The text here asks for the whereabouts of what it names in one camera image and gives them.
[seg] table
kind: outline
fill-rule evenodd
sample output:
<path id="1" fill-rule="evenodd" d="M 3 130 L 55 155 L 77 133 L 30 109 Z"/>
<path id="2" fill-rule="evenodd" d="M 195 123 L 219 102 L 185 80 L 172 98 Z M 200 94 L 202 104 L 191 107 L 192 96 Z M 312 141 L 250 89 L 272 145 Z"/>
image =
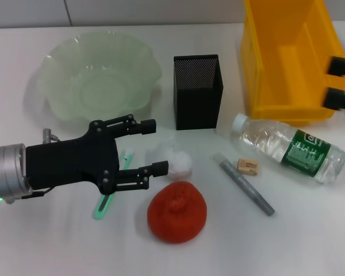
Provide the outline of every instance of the table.
<path id="1" fill-rule="evenodd" d="M 345 22 L 335 28 L 345 44 Z M 151 110 L 136 114 L 155 118 L 157 133 L 120 138 L 118 148 L 132 146 L 131 168 L 141 167 L 147 149 L 175 137 L 193 158 L 189 180 L 206 200 L 206 226 L 181 245 L 152 236 L 147 207 L 170 183 L 165 177 L 151 178 L 149 190 L 117 193 L 102 221 L 91 218 L 99 199 L 93 184 L 57 187 L 44 198 L 0 203 L 0 275 L 345 275 L 345 168 L 334 185 L 321 186 L 263 159 L 260 176 L 250 181 L 276 210 L 267 217 L 210 158 L 218 151 L 232 161 L 243 156 L 228 139 L 232 119 L 244 111 L 242 24 L 0 29 L 0 145 L 41 143 L 45 127 L 62 140 L 85 133 L 85 124 L 54 119 L 36 93 L 36 78 L 53 47 L 101 29 L 146 41 L 163 71 Z M 173 57 L 211 53 L 219 55 L 225 86 L 217 132 L 177 132 Z M 305 130 L 345 150 L 344 114 Z"/>

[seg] green glass bowl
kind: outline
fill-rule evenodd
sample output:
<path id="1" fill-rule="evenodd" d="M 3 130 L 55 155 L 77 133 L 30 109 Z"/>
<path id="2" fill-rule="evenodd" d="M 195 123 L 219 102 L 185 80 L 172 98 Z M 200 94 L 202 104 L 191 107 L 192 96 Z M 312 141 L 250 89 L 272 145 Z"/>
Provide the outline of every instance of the green glass bowl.
<path id="1" fill-rule="evenodd" d="M 45 57 L 37 90 L 61 120 L 107 120 L 145 107 L 161 74 L 146 43 L 124 33 L 90 32 Z"/>

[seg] plastic water bottle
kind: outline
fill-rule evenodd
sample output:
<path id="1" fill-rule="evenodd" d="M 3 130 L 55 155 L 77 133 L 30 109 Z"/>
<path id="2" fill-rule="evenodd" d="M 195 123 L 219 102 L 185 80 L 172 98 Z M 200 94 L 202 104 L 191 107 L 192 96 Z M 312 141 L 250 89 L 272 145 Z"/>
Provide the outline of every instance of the plastic water bottle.
<path id="1" fill-rule="evenodd" d="M 238 114 L 232 129 L 246 144 L 321 183 L 333 182 L 345 164 L 342 149 L 282 122 Z"/>

